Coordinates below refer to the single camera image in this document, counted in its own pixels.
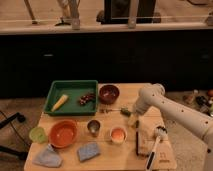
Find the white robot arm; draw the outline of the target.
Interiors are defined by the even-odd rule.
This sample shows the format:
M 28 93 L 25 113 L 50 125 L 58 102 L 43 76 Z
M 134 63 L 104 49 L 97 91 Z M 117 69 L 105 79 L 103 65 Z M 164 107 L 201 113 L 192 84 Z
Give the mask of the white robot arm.
M 207 145 L 203 171 L 213 171 L 213 118 L 165 97 L 161 84 L 145 84 L 138 90 L 132 111 L 143 116 L 151 106 L 158 108 Z

